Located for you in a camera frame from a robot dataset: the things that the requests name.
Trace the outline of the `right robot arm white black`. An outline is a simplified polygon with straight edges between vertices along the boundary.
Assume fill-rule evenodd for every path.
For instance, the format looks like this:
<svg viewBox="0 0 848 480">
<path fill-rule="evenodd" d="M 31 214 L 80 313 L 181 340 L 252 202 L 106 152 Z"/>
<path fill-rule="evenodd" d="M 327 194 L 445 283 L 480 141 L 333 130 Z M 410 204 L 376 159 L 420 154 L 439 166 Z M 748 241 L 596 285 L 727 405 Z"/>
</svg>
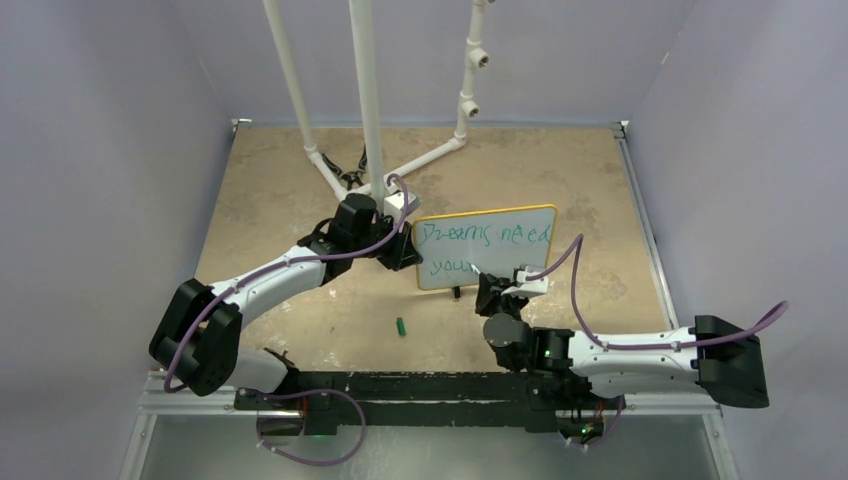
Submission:
<svg viewBox="0 0 848 480">
<path fill-rule="evenodd" d="M 760 339 L 712 315 L 693 326 L 649 334 L 600 334 L 533 327 L 521 318 L 529 300 L 547 291 L 544 280 L 478 274 L 475 312 L 497 364 L 550 378 L 576 407 L 597 397 L 638 393 L 705 393 L 720 404 L 761 409 L 770 404 Z"/>
</svg>

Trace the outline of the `yellow framed whiteboard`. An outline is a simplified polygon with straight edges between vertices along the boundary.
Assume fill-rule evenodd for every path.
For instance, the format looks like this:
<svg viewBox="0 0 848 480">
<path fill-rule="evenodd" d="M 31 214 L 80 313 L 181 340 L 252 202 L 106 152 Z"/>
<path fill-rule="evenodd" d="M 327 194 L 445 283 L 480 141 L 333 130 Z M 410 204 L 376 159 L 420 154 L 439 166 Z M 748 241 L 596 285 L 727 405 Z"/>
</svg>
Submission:
<svg viewBox="0 0 848 480">
<path fill-rule="evenodd" d="M 547 266 L 555 233 L 557 207 L 541 204 L 421 217 L 412 238 L 423 257 L 416 266 L 422 291 L 478 283 L 469 268 L 510 277 L 521 266 Z"/>
</svg>

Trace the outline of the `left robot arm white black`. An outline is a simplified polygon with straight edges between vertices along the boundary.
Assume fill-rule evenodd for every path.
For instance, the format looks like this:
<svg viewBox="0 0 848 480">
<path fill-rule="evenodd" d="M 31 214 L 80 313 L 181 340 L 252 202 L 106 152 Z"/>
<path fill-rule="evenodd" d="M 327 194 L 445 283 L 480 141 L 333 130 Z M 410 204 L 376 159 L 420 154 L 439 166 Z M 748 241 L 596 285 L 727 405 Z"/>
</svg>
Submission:
<svg viewBox="0 0 848 480">
<path fill-rule="evenodd" d="M 295 365 L 272 349 L 241 347 L 243 330 L 294 296 L 336 279 L 358 258 L 374 258 L 392 271 L 421 263 L 407 219 L 419 206 L 414 194 L 398 191 L 379 211 L 372 197 L 351 193 L 332 217 L 278 258 L 228 280 L 181 283 L 148 346 L 166 370 L 167 391 L 187 388 L 206 396 L 231 386 L 258 390 L 275 409 L 292 405 L 298 395 L 290 376 Z"/>
</svg>

